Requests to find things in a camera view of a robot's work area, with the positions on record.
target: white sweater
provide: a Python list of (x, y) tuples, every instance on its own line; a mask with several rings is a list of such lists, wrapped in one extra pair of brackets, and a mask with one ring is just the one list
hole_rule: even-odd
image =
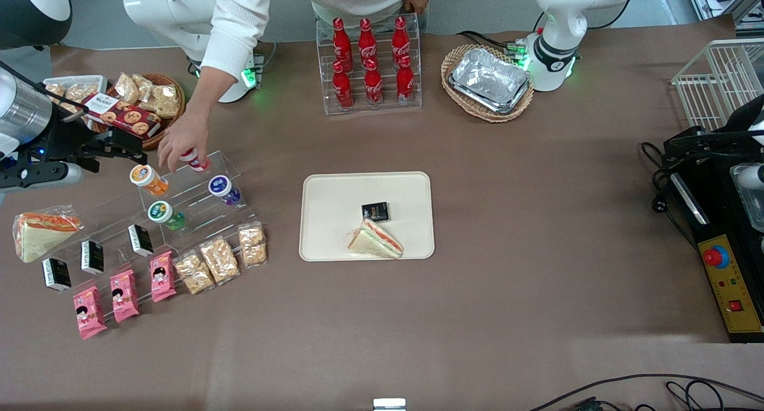
[[(311, 0), (316, 14), (331, 22), (342, 17), (355, 27), (361, 17), (372, 21), (398, 11), (403, 0)], [(212, 32), (202, 66), (212, 66), (238, 77), (268, 23), (270, 0), (217, 0)]]

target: pink snack package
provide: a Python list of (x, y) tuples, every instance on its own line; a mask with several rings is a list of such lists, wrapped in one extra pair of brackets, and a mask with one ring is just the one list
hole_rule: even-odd
[(151, 274), (151, 300), (159, 302), (176, 293), (175, 276), (172, 275), (172, 251), (156, 256), (149, 262), (148, 269)]
[(74, 308), (77, 311), (79, 336), (87, 339), (106, 329), (101, 310), (101, 294), (98, 287), (90, 287), (74, 296)]
[(119, 323), (131, 316), (137, 316), (138, 296), (135, 293), (135, 275), (133, 270), (126, 270), (111, 277), (112, 307), (114, 319)]

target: coca-cola bottle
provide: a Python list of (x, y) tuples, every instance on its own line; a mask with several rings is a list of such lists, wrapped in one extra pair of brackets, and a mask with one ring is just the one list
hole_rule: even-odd
[(398, 70), (399, 60), (409, 54), (409, 33), (406, 32), (406, 18), (395, 18), (395, 33), (393, 33), (393, 69)]
[(364, 17), (361, 19), (361, 35), (358, 38), (358, 50), (361, 52), (361, 63), (366, 63), (368, 58), (377, 61), (377, 41), (371, 33), (371, 22)]
[(414, 98), (414, 72), (411, 70), (411, 58), (408, 54), (399, 59), (398, 69), (398, 104), (408, 107)]
[(340, 60), (336, 60), (333, 65), (335, 74), (332, 78), (332, 84), (335, 87), (335, 95), (337, 96), (337, 102), (339, 102), (339, 109), (346, 112), (353, 107), (353, 94), (350, 89), (350, 78), (344, 73), (342, 62)]
[(363, 61), (363, 68), (366, 68), (366, 76), (363, 77), (363, 84), (366, 85), (366, 101), (370, 109), (379, 109), (382, 106), (382, 76), (377, 71), (377, 60), (367, 58)]
[(332, 25), (335, 28), (334, 46), (337, 60), (342, 63), (342, 69), (345, 72), (353, 72), (353, 56), (350, 51), (350, 38), (344, 32), (344, 23), (339, 17), (335, 17)]

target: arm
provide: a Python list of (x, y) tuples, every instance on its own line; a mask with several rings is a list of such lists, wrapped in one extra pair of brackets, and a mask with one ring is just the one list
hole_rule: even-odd
[(159, 164), (174, 171), (178, 158), (196, 148), (207, 158), (207, 120), (218, 99), (236, 82), (268, 22), (270, 0), (215, 0), (210, 42), (202, 72), (186, 112), (165, 131), (159, 144)]

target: brown tablecloth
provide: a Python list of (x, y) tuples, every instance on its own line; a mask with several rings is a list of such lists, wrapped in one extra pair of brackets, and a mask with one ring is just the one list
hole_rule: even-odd
[[(652, 167), (637, 154), (638, 142), (680, 128), (669, 79), (732, 36), (726, 19), (590, 31), (573, 76), (507, 125), (466, 115), (442, 90), (457, 36), (423, 38), (420, 111), (355, 118), (324, 115), (312, 42), (279, 46), (262, 90), (210, 123), (210, 148), (243, 172), (267, 223), (270, 264), (82, 341), (68, 296), (14, 256), (11, 221), (117, 196), (132, 188), (131, 165), (105, 160), (79, 185), (11, 194), (0, 209), (0, 404), (336, 411), (406, 397), (412, 410), (527, 409), (595, 379), (658, 371), (760, 389), (764, 346), (725, 343), (698, 255), (651, 212)], [(195, 80), (180, 49), (53, 56), (61, 76)], [(308, 175), (407, 170), (432, 180), (431, 258), (300, 259)], [(633, 381), (585, 395), (665, 407), (661, 389)]]

